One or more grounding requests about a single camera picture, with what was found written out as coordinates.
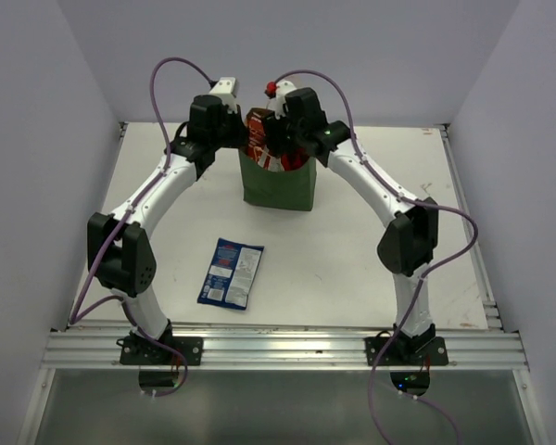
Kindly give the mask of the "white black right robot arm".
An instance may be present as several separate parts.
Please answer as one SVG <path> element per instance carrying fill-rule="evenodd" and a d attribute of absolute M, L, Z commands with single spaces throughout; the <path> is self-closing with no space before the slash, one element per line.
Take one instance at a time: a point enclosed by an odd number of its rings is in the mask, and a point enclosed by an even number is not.
<path fill-rule="evenodd" d="M 385 231 L 376 253 L 394 278 L 394 327 L 399 341 L 421 348 L 436 335 L 422 277 L 438 243 L 436 202 L 418 199 L 373 164 L 345 123 L 327 120 L 313 89 L 279 81 L 269 83 L 265 94 L 275 102 L 264 125 L 268 148 L 277 154 L 303 150 L 345 180 L 381 221 Z"/>

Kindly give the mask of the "pink Real chips bag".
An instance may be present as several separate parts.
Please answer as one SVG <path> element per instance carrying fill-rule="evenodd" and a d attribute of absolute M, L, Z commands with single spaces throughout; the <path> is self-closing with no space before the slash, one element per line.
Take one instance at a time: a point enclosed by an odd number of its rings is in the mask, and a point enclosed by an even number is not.
<path fill-rule="evenodd" d="M 310 156 L 302 148 L 289 151 L 281 156 L 281 163 L 285 172 L 298 170 L 305 166 Z"/>

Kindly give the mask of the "green brown paper bag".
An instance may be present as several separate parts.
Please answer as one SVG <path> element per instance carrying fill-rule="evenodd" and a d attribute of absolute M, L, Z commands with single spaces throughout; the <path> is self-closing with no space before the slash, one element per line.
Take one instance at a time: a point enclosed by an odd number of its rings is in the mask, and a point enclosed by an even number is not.
<path fill-rule="evenodd" d="M 253 206 L 310 211 L 313 208 L 317 178 L 316 162 L 310 158 L 304 167 L 291 172 L 269 172 L 259 167 L 239 149 L 243 200 Z"/>

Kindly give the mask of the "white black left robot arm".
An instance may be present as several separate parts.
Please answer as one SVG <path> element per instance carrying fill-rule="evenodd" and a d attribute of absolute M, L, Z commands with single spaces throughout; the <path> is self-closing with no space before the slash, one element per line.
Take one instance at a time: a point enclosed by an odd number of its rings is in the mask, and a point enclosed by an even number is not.
<path fill-rule="evenodd" d="M 140 188 L 110 213 L 95 213 L 87 224 L 89 277 L 121 298 L 144 338 L 160 339 L 170 324 L 152 287 L 157 272 L 152 234 L 176 199 L 212 165 L 216 152 L 238 148 L 246 139 L 236 95 L 220 90 L 225 84 L 221 80 L 193 99 L 186 133 L 169 141 Z"/>

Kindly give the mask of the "orange red Doritos bag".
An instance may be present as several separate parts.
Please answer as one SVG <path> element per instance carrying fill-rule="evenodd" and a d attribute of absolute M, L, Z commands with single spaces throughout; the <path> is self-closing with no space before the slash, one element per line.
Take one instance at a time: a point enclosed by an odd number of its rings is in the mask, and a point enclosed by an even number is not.
<path fill-rule="evenodd" d="M 266 144 L 266 132 L 263 123 L 273 115 L 267 108 L 252 108 L 246 115 L 248 142 L 246 154 L 259 167 L 269 172 L 283 172 L 284 166 L 280 157 L 275 157 Z"/>

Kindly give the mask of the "blue snack bag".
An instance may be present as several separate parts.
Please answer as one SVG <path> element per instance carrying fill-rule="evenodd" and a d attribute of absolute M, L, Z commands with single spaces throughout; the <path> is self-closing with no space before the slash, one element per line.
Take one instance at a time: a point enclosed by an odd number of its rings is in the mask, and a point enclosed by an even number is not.
<path fill-rule="evenodd" d="M 197 303 L 245 311 L 263 252 L 263 246 L 219 238 Z"/>

